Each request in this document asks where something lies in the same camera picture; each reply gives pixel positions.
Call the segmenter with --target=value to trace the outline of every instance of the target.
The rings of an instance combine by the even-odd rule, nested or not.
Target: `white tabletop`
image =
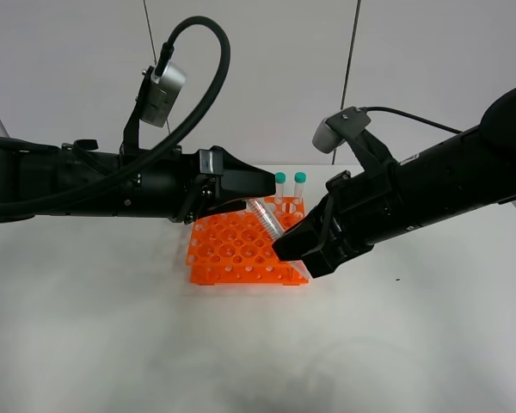
[[[266,168],[305,171],[308,207],[344,169]],[[158,219],[0,225],[0,412],[516,412],[512,205],[307,287],[190,285],[188,235]]]

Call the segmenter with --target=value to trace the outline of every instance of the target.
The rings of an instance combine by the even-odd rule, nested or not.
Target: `teal tube cap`
[[[304,172],[297,172],[294,176],[294,181],[296,183],[304,183],[306,182],[306,174]]]
[[[286,175],[283,172],[278,172],[275,174],[275,183],[285,183]]]

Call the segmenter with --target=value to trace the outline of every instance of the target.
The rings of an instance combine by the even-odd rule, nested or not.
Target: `test tube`
[[[302,194],[304,192],[304,183],[306,182],[306,174],[297,172],[294,176],[294,200],[293,204],[298,205],[302,202]]]
[[[275,203],[281,205],[283,203],[283,190],[285,189],[286,176],[283,172],[275,174]]]

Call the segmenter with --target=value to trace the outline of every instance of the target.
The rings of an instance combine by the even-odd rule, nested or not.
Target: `clear plastic tube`
[[[264,229],[273,241],[279,239],[281,235],[285,233],[285,230],[283,230],[283,227],[277,218],[275,218],[275,215],[266,205],[264,205],[263,201],[257,199],[247,200],[247,205],[249,206],[250,211],[252,211],[264,226]]]
[[[275,198],[273,198],[273,200],[277,205],[281,205],[283,203],[285,181],[286,175],[283,172],[278,172],[275,174]]]
[[[285,189],[284,183],[278,183],[278,182],[275,183],[275,199],[274,199],[274,201],[278,205],[283,203],[284,189]]]
[[[302,194],[304,193],[304,184],[300,182],[296,182],[294,184],[294,200],[292,203],[298,205],[302,202]]]
[[[298,205],[302,202],[302,195],[304,193],[304,183],[306,182],[306,174],[304,172],[297,172],[294,176],[294,199],[292,203]]]
[[[247,200],[247,206],[250,211],[258,218],[260,223],[264,226],[267,234],[272,238],[273,241],[279,239],[285,230],[275,218],[275,214],[264,204],[262,200]],[[306,269],[305,265],[301,261],[290,261],[289,264],[300,273],[304,278],[311,279],[311,275]]]

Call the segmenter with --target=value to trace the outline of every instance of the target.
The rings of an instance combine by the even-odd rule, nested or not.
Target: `black robotic arm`
[[[366,130],[366,111],[344,109],[314,137],[327,153],[347,142],[364,172],[333,177],[319,205],[273,244],[281,260],[303,260],[314,278],[386,239],[516,200],[516,89],[480,125],[399,163]]]
[[[191,114],[155,148],[142,150],[139,122],[162,127],[185,83],[185,74],[170,58],[177,37],[193,25],[209,28],[218,38],[216,75]],[[89,139],[58,148],[0,138],[0,222],[44,214],[163,217],[190,223],[244,209],[247,198],[273,194],[273,174],[223,148],[183,154],[178,145],[218,96],[229,65],[224,30],[206,17],[190,17],[164,43],[157,67],[144,71],[118,154],[95,151],[97,142]]]

